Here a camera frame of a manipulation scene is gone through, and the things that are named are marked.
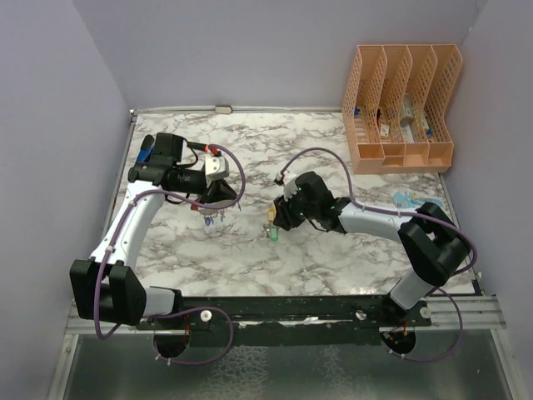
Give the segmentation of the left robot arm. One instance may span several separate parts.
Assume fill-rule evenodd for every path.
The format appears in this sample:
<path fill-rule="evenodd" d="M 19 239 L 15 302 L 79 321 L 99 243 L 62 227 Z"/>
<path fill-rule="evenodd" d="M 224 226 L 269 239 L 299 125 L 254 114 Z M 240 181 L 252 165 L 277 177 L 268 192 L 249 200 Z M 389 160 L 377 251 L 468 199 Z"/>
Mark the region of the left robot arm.
<path fill-rule="evenodd" d="M 239 202 L 243 192 L 226 180 L 230 157 L 219 145 L 176 134 L 145 136 L 110 228 L 88 259 L 77 259 L 70 268 L 80 318 L 135 326 L 155 317 L 168 329 L 182 323 L 180 291 L 144 287 L 133 269 L 148 228 L 165 203 L 188 203 L 193 211 L 215 213 Z"/>

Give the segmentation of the green tag key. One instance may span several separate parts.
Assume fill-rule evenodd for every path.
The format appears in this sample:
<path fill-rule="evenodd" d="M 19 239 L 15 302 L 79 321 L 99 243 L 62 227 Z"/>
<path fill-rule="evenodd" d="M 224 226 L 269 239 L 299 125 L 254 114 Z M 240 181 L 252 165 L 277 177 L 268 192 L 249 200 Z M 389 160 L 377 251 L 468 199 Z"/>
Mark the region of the green tag key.
<path fill-rule="evenodd" d="M 270 239 L 272 242 L 277 242 L 279 240 L 279 232 L 278 227 L 271 225 L 271 224 L 265 224 L 263 226 L 266 238 Z"/>

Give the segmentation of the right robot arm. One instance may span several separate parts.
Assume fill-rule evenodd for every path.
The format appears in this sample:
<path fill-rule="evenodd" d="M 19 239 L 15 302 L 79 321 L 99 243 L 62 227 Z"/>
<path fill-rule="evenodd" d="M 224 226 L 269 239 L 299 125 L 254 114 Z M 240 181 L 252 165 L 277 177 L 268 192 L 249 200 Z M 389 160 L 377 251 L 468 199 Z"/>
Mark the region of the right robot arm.
<path fill-rule="evenodd" d="M 267 212 L 273 226 L 289 231 L 308 221 L 325 232 L 367 234 L 403 246 L 411 270 L 386 295 L 382 315 L 390 325 L 409 320 L 419 300 L 446 284 L 473 251 L 432 202 L 407 209 L 356 205 L 348 197 L 334 197 L 315 172 L 305 172 L 282 186 L 283 194 Z"/>

